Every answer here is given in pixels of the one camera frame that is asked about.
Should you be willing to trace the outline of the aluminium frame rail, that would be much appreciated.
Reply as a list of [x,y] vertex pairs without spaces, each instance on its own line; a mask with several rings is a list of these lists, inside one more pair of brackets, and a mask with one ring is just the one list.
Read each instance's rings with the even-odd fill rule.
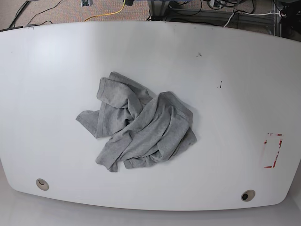
[[249,30],[280,37],[277,3],[271,0],[148,0],[152,21],[183,22]]

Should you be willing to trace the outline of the red tape rectangle marking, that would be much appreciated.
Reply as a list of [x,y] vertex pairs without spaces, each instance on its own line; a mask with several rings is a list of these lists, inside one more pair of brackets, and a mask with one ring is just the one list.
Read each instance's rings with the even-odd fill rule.
[[262,165],[266,169],[273,169],[276,166],[277,159],[283,142],[283,134],[268,133],[264,142]]

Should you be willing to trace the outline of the grey t-shirt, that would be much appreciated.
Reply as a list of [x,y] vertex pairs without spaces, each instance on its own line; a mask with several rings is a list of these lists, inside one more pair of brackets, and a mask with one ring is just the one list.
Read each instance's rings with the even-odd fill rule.
[[170,160],[197,142],[193,113],[171,92],[151,97],[145,87],[117,73],[101,78],[97,111],[86,110],[77,121],[95,138],[108,137],[96,163],[117,172],[151,167]]

